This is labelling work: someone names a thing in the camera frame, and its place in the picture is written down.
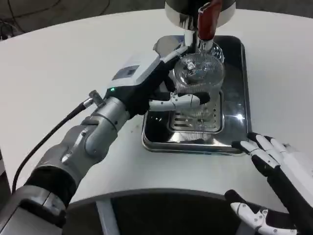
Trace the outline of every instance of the clear glass mug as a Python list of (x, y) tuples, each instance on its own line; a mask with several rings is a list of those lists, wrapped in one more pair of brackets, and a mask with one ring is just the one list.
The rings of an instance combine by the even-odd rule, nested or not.
[(225, 77), (224, 64), (207, 53), (188, 54), (176, 63), (174, 75), (176, 93), (208, 92), (210, 95), (208, 103), (180, 112), (190, 118), (211, 118)]

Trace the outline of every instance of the silver robotic arm segment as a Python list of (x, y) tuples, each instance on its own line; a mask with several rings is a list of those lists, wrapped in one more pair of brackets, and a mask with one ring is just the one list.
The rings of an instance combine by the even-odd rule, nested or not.
[(55, 194), (36, 186), (19, 188), (0, 213), (0, 234), (61, 235), (65, 205)]
[(60, 144), (49, 149), (34, 172), (58, 168), (74, 180), (77, 188), (88, 170), (105, 158), (128, 118), (124, 104), (108, 98), (81, 125), (72, 127)]

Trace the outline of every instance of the white robotic hand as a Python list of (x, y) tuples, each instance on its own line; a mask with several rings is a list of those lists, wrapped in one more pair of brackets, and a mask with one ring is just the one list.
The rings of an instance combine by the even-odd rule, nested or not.
[(163, 93), (164, 99), (160, 96), (156, 97), (157, 100), (152, 99), (149, 101), (150, 111), (164, 112), (174, 111), (186, 108), (197, 108), (201, 104), (210, 101), (208, 93), (199, 92), (195, 94), (175, 94), (173, 92)]
[(232, 146), (251, 156), (255, 167), (267, 177), (269, 185), (287, 208), (297, 229), (293, 229), (293, 224), (287, 226), (289, 229), (269, 226), (268, 213), (264, 214), (267, 209), (252, 212), (247, 203), (240, 201), (240, 196), (234, 196), (236, 193), (230, 190), (225, 197), (232, 209), (243, 221), (264, 235), (313, 234), (312, 159), (274, 138), (257, 133), (249, 133), (247, 137), (256, 144), (240, 141), (234, 142)]

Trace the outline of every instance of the round white table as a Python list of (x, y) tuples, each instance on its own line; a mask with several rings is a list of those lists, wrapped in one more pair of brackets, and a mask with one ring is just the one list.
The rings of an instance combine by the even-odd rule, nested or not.
[[(28, 152), (91, 90), (104, 94), (133, 52), (152, 50), (160, 37), (179, 34), (183, 30), (164, 10), (150, 10), (69, 22), (0, 43), (0, 147), (10, 186)], [(313, 20), (237, 10), (217, 34), (236, 36), (245, 45), (252, 129), (310, 152)], [(18, 186), (93, 109), (67, 123), (33, 156)], [(72, 203), (147, 191), (221, 196), (235, 189), (247, 201), (286, 211), (249, 156), (149, 152), (141, 143), (142, 120), (126, 123)]]

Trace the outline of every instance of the coffee machine drip tray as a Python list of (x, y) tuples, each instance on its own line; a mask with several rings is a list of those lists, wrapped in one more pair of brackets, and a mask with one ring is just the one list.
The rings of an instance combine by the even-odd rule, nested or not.
[[(183, 40), (182, 36), (171, 37)], [(241, 41), (232, 36), (215, 36), (214, 42), (223, 50), (226, 76), (212, 117), (194, 119), (180, 112), (148, 112), (142, 130), (146, 149), (202, 154), (240, 153), (231, 147), (231, 143), (247, 140), (246, 134), (251, 131), (245, 49)]]

